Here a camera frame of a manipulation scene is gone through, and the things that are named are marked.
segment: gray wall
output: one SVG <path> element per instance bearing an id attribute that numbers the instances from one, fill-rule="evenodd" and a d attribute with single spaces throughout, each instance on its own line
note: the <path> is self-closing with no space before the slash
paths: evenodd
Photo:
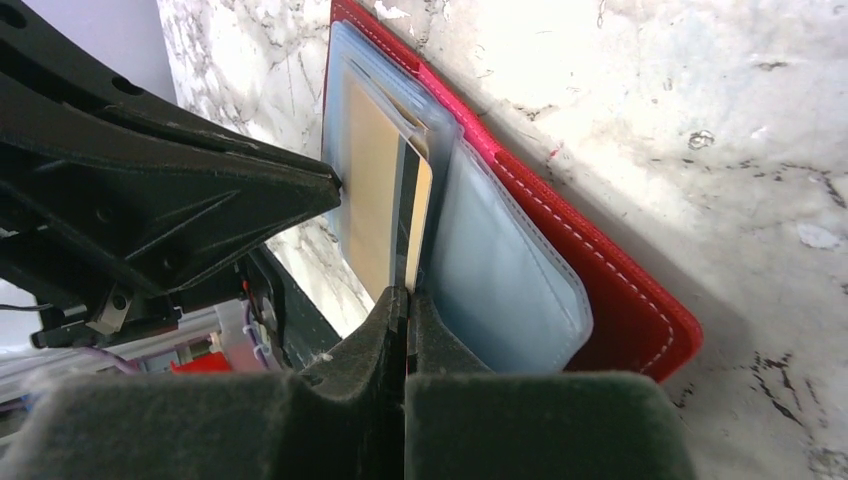
<path id="1" fill-rule="evenodd" d="M 24 0 L 132 83 L 176 104 L 156 0 Z"/>

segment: red object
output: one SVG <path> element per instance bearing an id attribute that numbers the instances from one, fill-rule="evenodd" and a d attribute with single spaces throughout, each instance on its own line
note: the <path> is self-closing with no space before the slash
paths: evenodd
<path id="1" fill-rule="evenodd" d="M 171 371 L 174 373 L 219 373 L 231 372 L 230 362 L 221 352 L 210 353 L 185 365 L 176 365 L 171 362 Z"/>
<path id="2" fill-rule="evenodd" d="M 595 325 L 589 342 L 572 359 L 568 370 L 630 370 L 660 382 L 695 355 L 704 336 L 700 324 L 683 305 L 498 143 L 430 66 L 356 0 L 333 0 L 331 23 L 344 20 L 423 83 L 453 113 L 465 129 L 465 140 L 480 152 L 583 280 Z"/>

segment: white stitching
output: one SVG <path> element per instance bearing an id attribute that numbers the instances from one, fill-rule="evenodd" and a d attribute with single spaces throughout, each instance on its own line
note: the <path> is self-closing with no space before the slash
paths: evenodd
<path id="1" fill-rule="evenodd" d="M 371 37 L 371 40 L 372 40 L 372 41 L 376 42 L 378 45 L 380 45 L 381 47 L 383 47 L 383 52 L 384 52 L 384 53 L 386 53 L 387 55 L 389 55 L 390 57 L 392 57 L 393 59 L 395 59 L 398 63 L 400 63 L 401 65 L 403 65 L 403 66 L 404 66 L 407 70 L 409 70 L 409 71 L 411 71 L 411 70 L 412 70 L 412 67 L 410 67 L 409 65 L 407 65 L 407 64 L 406 64 L 406 62 L 404 62 L 403 60 L 401 60 L 401 59 L 400 59 L 400 57 L 399 57 L 398 55 L 396 55 L 394 52 L 392 52 L 392 51 L 389 49 L 389 47 L 388 47 L 385 43 L 383 43 L 383 42 L 382 42 L 382 41 L 381 41 L 381 40 L 377 37 L 377 35 L 376 35 L 374 32 L 372 32 L 372 31 L 371 31 L 371 29 L 369 29 L 368 27 L 366 27 L 365 25 L 363 25 L 363 24 L 362 24 L 362 22 L 360 22 L 360 21 L 359 21 L 359 20 L 358 20 L 358 19 L 357 19 L 354 15 L 353 15 L 353 13 L 351 13 L 351 12 L 350 12 L 347 8 L 345 8 L 345 6 L 344 6 L 344 5 L 335 4 L 335 5 L 333 5 L 333 9 L 341 9 L 341 10 L 343 10 L 345 13 L 347 13 L 347 14 L 348 14 L 348 16 L 350 17 L 350 18 L 349 18 L 349 20 L 353 21 L 355 24 L 357 24 L 357 25 L 359 26 L 359 28 L 361 28 L 362 30 L 364 30 L 364 31 L 368 34 L 368 36 L 369 36 L 369 37 Z M 431 82 L 431 81 L 430 81 L 430 80 L 429 80 L 426 76 L 421 76 L 421 75 L 420 75 L 420 72 L 419 72 L 419 80 L 420 80 L 422 83 L 424 83 L 424 85 L 426 85 L 426 86 L 430 89 L 430 92 L 431 92 L 432 94 L 434 94 L 434 95 L 436 95 L 437 97 L 439 97 L 439 100 L 441 100 L 441 101 L 442 101 L 442 105 L 443 105 L 445 108 L 447 108 L 448 110 L 451 110 L 451 111 L 452 111 L 452 113 L 453 113 L 454 115 L 456 115 L 457 117 L 459 117 L 459 119 L 462 121 L 462 123 L 464 123 L 464 124 L 470 124 L 470 123 L 471 123 L 471 122 L 469 122 L 469 121 L 468 121 L 468 119 L 466 119 L 466 118 L 465 118 L 465 116 L 462 114 L 462 112 L 460 112 L 459 110 L 456 110 L 456 109 L 454 109 L 454 108 L 451 108 L 451 107 L 449 106 L 449 105 L 450 105 L 450 102 L 448 102 L 448 100 L 447 100 L 447 99 L 446 99 L 446 98 L 445 98 L 445 97 L 444 97 L 444 96 L 443 96 L 443 95 L 442 95 L 442 94 L 438 91 L 438 89 L 436 88 L 436 85 L 433 85 L 433 84 L 432 84 L 432 82 Z M 569 225 L 568 223 L 566 223 L 566 222 L 562 219 L 562 217 L 560 217 L 559 215 L 557 215 L 557 214 L 553 213 L 553 210 L 551 209 L 551 207 L 550 207 L 550 206 L 548 206 L 546 203 L 544 203 L 544 200 L 542 200 L 542 199 L 538 198 L 538 197 L 536 196 L 536 194 L 535 194 L 535 193 L 533 193 L 533 191 L 532 191 L 532 190 L 530 190 L 529 188 L 527 188 L 527 187 L 524 185 L 524 183 L 523 183 L 522 181 L 520 181 L 520 180 L 518 180 L 517 178 L 515 178 L 515 175 L 514 175 L 512 172 L 510 172 L 509 170 L 507 170 L 506 166 L 504 166 L 504 165 L 503 165 L 503 164 L 502 164 L 502 163 L 498 160 L 497 156 L 495 156 L 495 152 L 494 152 L 494 151 L 493 151 L 493 150 L 489 147 L 488 142 L 484 142 L 484 141 L 483 141 L 483 138 L 480 136 L 480 133 L 479 133 L 479 132 L 466 130 L 466 132 L 465 132 L 465 133 L 466 133 L 466 134 L 467 134 L 467 133 L 471 133 L 471 134 L 472 134 L 472 135 L 473 135 L 473 136 L 477 139 L 477 141 L 478 141 L 481 145 L 483 145 L 483 148 L 484 148 L 484 149 L 486 150 L 486 152 L 487 152 L 487 153 L 488 153 L 488 154 L 492 157 L 492 160 L 495 162 L 495 165 L 497 165 L 498 167 L 500 167 L 500 169 L 501 169 L 501 171 L 502 171 L 502 172 L 504 172 L 504 173 L 505 173 L 508 177 L 510 177 L 510 178 L 512 178 L 513 180 L 515 180 L 515 183 L 517 183 L 517 184 L 518 184 L 518 185 L 519 185 L 519 186 L 520 186 L 520 187 L 521 187 L 521 188 L 522 188 L 525 192 L 527 192 L 527 193 L 530 195 L 530 198 L 532 198 L 532 199 L 533 199 L 534 201 L 536 201 L 537 203 L 541 204 L 541 205 L 545 208 L 545 210 L 547 210 L 548 212 L 550 212 L 550 213 L 551 213 L 551 215 L 553 216 L 553 218 L 555 218 L 557 221 L 559 221 L 560 225 L 562 225 L 562 226 L 563 226 L 563 227 L 565 227 L 565 228 L 566 228 L 569 232 L 571 232 L 571 234 L 572 234 L 575 238 L 577 238 L 579 241 L 583 242 L 583 245 L 585 245 L 585 246 L 586 246 L 589 250 L 594 251 L 594 252 L 595 252 L 595 256 L 597 256 L 598 258 L 600 258 L 600 259 L 602 259 L 604 262 L 606 262 L 607 267 L 609 267 L 609 269 L 610 269 L 610 270 L 612 270 L 614 273 L 616 273 L 616 274 L 617 274 L 617 275 L 616 275 L 617 277 L 619 277 L 619 278 L 621 278 L 622 280 L 624 280 L 624 283 L 625 283 L 625 284 L 627 284 L 630 288 L 632 288 L 632 289 L 633 289 L 636 293 L 638 293 L 638 294 L 639 294 L 639 299 L 640 299 L 640 300 L 642 300 L 643 302 L 647 303 L 647 305 L 648 305 L 648 306 L 649 306 L 652 310 L 654 310 L 656 313 L 658 313 L 658 314 L 659 314 L 660 318 L 661 318 L 661 319 L 665 322 L 666 327 L 668 328 L 668 341 L 665 343 L 665 345 L 663 345 L 663 347 L 660 349 L 660 351 L 659 351 L 656 355 L 654 355 L 654 357 L 653 357 L 653 358 L 651 358 L 651 360 L 649 360 L 649 361 L 648 361 L 648 362 L 647 362 L 644 366 L 642 366 L 642 367 L 639 369 L 639 373 L 643 373 L 645 370 L 647 370 L 648 368 L 650 368 L 651 366 L 653 366 L 653 365 L 654 365 L 654 364 L 655 364 L 655 363 L 656 363 L 656 362 L 657 362 L 660 358 L 662 358 L 662 356 L 663 356 L 663 355 L 665 355 L 665 353 L 668 351 L 669 347 L 671 347 L 671 345 L 674 343 L 674 329 L 671 327 L 671 322 L 669 321 L 668 317 L 666 317 L 666 316 L 665 316 L 665 314 L 663 314 L 663 313 L 661 313 L 661 312 L 659 311 L 659 308 L 657 308 L 657 306 L 654 304 L 654 302 L 651 302 L 650 300 L 648 300 L 648 298 L 647 298 L 647 297 L 646 297 L 646 296 L 645 296 L 645 295 L 644 295 L 644 294 L 643 294 L 643 293 L 639 290 L 639 287 L 638 287 L 638 286 L 636 286 L 636 284 L 634 284 L 633 282 L 631 282 L 631 281 L 630 281 L 630 280 L 629 280 L 626 276 L 624 276 L 621 272 L 619 272 L 619 271 L 618 271 L 618 269 L 615 267 L 615 265 L 613 265 L 612 263 L 610 263 L 609 261 L 607 261 L 607 260 L 604 258 L 604 256 L 603 256 L 603 254 L 602 254 L 602 253 L 600 253 L 599 251 L 595 250 L 595 248 L 594 248 L 594 247 L 593 247 L 593 246 L 592 246 L 589 242 L 587 242 L 586 240 L 584 240 L 584 239 L 583 239 L 583 237 L 582 237 L 579 233 L 577 233 L 571 225 Z"/>

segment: white marble countertop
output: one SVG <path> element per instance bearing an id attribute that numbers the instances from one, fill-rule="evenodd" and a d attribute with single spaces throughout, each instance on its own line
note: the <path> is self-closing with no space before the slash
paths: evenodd
<path id="1" fill-rule="evenodd" d="M 159 0 L 181 106 L 318 158 L 327 0 Z M 848 9 L 368 3 L 702 322 L 666 385 L 702 478 L 848 478 Z M 273 240 L 342 333 L 321 219 Z"/>

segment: marble surface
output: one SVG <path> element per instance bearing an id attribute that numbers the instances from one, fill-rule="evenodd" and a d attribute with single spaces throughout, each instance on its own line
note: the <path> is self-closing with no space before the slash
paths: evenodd
<path id="1" fill-rule="evenodd" d="M 326 0 L 159 0 L 178 102 L 318 158 Z M 666 385 L 702 478 L 848 478 L 848 9 L 367 6 L 700 319 Z M 342 334 L 371 302 L 321 219 L 272 241 Z"/>

